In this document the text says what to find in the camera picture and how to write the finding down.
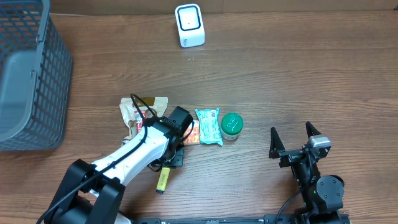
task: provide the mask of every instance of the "white smart speaker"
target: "white smart speaker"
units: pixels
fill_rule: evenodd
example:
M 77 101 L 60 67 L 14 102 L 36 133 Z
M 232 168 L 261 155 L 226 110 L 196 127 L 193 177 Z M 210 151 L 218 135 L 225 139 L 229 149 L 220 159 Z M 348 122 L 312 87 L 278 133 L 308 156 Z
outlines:
M 205 28 L 197 4 L 185 4 L 177 7 L 175 19 L 181 47 L 194 47 L 205 43 Z

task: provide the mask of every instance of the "green lid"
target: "green lid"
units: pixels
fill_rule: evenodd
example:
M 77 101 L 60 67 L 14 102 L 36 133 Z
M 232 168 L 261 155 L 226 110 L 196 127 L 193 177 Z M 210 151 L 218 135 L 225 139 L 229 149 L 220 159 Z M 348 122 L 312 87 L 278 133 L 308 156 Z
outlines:
M 236 113 L 229 113 L 224 116 L 221 122 L 221 128 L 225 134 L 239 134 L 243 128 L 243 119 Z

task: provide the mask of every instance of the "wire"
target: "wire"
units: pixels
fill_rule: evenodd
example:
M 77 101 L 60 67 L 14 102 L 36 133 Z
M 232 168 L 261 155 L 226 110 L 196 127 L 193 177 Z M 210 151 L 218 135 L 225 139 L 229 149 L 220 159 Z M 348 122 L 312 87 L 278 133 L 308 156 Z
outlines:
M 308 161 L 310 163 L 310 166 L 309 166 L 309 169 L 310 169 L 310 180 L 309 180 L 309 183 L 308 183 L 310 185 L 311 181 L 312 181 L 312 161 L 311 161 L 311 155 L 310 155 L 309 151 L 307 152 L 307 157 L 308 157 Z
M 148 104 L 147 103 L 145 103 L 145 101 L 144 100 L 142 100 L 141 98 L 139 98 L 137 95 L 135 95 L 135 94 L 133 94 L 133 93 L 131 93 L 130 94 L 130 97 L 131 97 L 131 100 L 134 102 L 134 97 L 135 98 L 137 98 L 139 101 L 141 101 L 141 103 L 142 104 L 144 104 L 147 108 L 148 108 L 148 110 L 152 113 L 152 115 L 155 117 L 155 118 L 157 118 L 158 120 L 159 120 L 159 117 L 155 114 L 155 112 L 152 110 L 152 108 L 150 108 L 149 106 L 148 106 Z
M 289 199 L 287 199 L 287 201 L 281 206 L 281 208 L 279 209 L 278 214 L 276 215 L 275 224 L 278 224 L 278 220 L 279 220 L 280 214 L 285 209 L 287 204 L 289 204 L 295 197 L 297 197 L 299 194 L 301 194 L 305 189 L 306 188 L 302 187 L 298 192 L 296 192 L 295 194 L 293 194 L 293 196 L 291 196 Z
M 135 94 L 131 94 L 131 96 L 135 96 L 138 100 L 140 100 L 141 102 L 143 102 L 138 96 L 136 96 Z M 79 186 L 77 186 L 75 189 L 73 189 L 71 192 L 69 192 L 67 195 L 63 196 L 55 205 L 53 205 L 51 208 L 49 208 L 45 213 L 43 213 L 43 215 L 37 220 L 36 224 L 41 224 L 42 221 L 44 220 L 44 218 L 48 215 L 50 215 L 51 212 L 53 212 L 56 208 L 59 207 L 59 205 L 65 201 L 67 198 L 71 197 L 73 194 L 75 194 L 76 192 L 78 192 L 82 187 L 86 186 L 87 184 L 89 184 L 90 182 L 96 180 L 99 176 L 101 176 L 102 174 L 104 174 L 106 171 L 110 170 L 110 168 L 113 168 L 116 164 L 120 163 L 121 161 L 123 161 L 125 158 L 127 158 L 128 156 L 130 156 L 135 150 L 137 150 L 146 140 L 147 135 L 148 135 L 148 127 L 145 124 L 145 119 L 144 116 L 141 113 L 141 110 L 139 109 L 135 99 L 133 97 L 131 97 L 132 103 L 134 104 L 134 106 L 137 108 L 139 115 L 141 116 L 144 124 L 144 129 L 145 129 L 145 133 L 144 133 L 144 137 L 140 140 L 140 142 L 134 147 L 132 148 L 129 152 L 127 152 L 125 155 L 123 155 L 122 157 L 120 157 L 119 159 L 113 161 L 110 165 L 108 165 L 107 167 L 105 167 L 104 169 L 98 171 L 96 174 L 94 174 L 92 177 L 90 177 L 89 179 L 85 180 L 84 182 L 82 182 Z
M 192 128 L 191 128 L 191 131 L 190 131 L 184 138 L 181 138 L 181 141 L 180 141 L 180 142 L 184 143 L 184 141 L 187 140 L 187 138 L 189 137 L 189 135 L 192 133 L 192 130 L 193 130 L 193 126 L 194 126 L 194 125 L 195 125 L 195 122 L 192 121 Z

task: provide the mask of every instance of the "blue wrapper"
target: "blue wrapper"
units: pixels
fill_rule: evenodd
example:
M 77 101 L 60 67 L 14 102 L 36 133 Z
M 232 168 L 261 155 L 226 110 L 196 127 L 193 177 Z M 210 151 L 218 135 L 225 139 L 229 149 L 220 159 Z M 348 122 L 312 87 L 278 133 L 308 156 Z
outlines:
M 220 126 L 218 125 L 219 110 L 219 108 L 216 110 L 195 110 L 199 119 L 200 143 L 217 143 L 220 146 L 223 146 L 223 138 L 221 137 Z

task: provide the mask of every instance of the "yellow highlighter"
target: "yellow highlighter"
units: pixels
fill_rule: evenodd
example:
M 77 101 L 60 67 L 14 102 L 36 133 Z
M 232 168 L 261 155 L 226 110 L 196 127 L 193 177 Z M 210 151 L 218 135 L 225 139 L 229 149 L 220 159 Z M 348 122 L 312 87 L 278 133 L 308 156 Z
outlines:
M 163 167 L 162 171 L 160 172 L 159 181 L 157 182 L 156 192 L 157 193 L 164 193 L 166 189 L 167 179 L 169 178 L 170 168 Z

